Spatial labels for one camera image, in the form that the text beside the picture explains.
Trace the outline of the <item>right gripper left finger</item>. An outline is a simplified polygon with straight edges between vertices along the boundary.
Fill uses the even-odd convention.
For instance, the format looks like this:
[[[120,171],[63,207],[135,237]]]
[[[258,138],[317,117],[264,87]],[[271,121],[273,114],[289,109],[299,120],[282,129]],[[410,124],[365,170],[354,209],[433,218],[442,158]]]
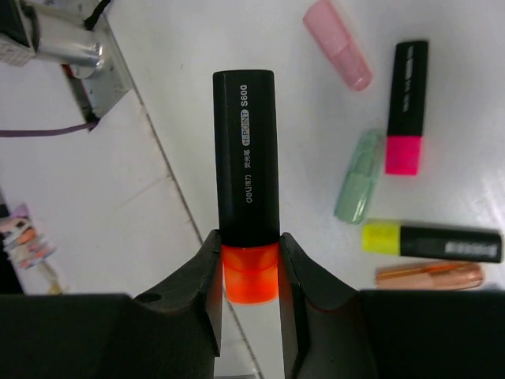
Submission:
[[[149,290],[4,295],[4,378],[211,378],[222,335],[221,238]]]

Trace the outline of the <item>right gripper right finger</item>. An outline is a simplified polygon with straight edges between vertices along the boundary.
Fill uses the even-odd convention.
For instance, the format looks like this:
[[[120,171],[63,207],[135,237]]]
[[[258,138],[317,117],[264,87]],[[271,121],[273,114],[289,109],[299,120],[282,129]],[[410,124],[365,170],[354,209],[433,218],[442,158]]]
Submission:
[[[502,291],[358,291],[279,240],[287,378],[501,378]]]

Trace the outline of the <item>yellow capped black highlighter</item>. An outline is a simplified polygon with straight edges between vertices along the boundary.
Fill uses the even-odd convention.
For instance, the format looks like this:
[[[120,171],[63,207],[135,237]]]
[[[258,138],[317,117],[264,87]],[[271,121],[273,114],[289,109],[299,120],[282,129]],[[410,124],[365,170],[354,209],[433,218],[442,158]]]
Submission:
[[[361,229],[365,252],[396,257],[499,264],[503,239],[498,231],[435,224],[370,221]]]

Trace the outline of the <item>pink capped black highlighter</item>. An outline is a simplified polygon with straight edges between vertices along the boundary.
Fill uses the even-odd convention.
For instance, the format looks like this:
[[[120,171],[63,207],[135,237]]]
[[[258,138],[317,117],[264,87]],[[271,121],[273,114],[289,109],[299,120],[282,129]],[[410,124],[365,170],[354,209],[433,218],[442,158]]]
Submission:
[[[424,135],[429,41],[395,47],[387,124],[385,173],[415,176]]]

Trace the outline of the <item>orange capped black highlighter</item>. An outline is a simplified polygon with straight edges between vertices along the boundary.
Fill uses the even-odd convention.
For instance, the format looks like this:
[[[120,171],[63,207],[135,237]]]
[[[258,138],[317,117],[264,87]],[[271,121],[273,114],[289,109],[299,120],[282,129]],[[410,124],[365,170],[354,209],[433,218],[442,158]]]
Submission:
[[[215,169],[227,300],[278,296],[280,238],[275,76],[265,69],[214,73]]]

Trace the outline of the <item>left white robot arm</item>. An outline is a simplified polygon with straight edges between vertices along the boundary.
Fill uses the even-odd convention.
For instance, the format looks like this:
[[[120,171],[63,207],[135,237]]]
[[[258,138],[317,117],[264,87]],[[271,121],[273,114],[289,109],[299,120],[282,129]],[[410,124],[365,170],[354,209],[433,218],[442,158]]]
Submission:
[[[69,66],[77,78],[101,69],[105,47],[94,30],[108,1],[89,17],[31,1],[1,2],[1,62],[22,67],[34,58]]]

